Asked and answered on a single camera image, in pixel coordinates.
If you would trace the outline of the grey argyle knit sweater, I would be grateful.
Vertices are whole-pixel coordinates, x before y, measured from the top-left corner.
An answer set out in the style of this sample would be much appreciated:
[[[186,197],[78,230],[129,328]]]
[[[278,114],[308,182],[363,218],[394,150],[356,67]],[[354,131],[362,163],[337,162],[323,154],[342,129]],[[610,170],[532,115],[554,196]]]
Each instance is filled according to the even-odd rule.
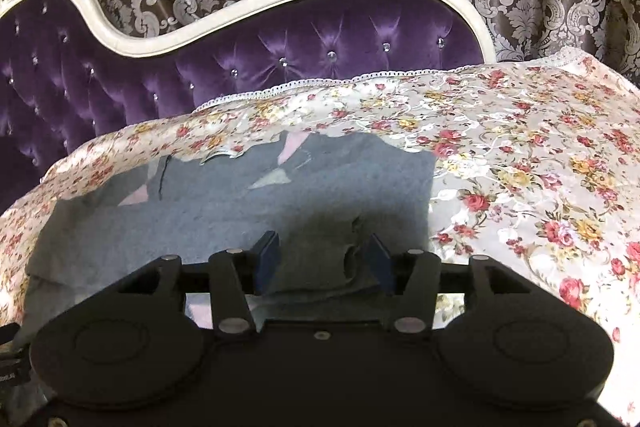
[[[247,158],[166,156],[57,202],[27,271],[34,426],[382,426],[430,385],[431,333],[385,327],[376,234],[427,251],[436,167],[370,133],[287,135]],[[255,334],[217,334],[207,261],[280,239]]]

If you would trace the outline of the floral bed cover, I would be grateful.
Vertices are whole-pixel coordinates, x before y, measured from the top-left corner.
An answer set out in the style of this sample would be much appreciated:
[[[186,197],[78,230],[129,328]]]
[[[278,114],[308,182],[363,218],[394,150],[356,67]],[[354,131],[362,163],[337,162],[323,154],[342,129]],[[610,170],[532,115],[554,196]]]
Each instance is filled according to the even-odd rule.
[[[2,321],[23,318],[26,265],[58,200],[165,153],[247,158],[285,131],[370,133],[433,153],[436,253],[495,257],[596,320],[615,349],[601,404],[638,423],[639,91],[575,48],[445,72],[292,81],[94,139],[3,213]]]

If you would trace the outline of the purple tufted chaise sofa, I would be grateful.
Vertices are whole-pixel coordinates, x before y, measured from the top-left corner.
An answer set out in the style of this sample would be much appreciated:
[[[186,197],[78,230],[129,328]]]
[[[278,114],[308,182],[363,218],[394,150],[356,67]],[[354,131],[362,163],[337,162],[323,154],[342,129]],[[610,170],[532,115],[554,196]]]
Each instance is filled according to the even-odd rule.
[[[242,0],[153,38],[96,0],[1,0],[1,204],[97,136],[223,95],[495,58],[468,0]]]

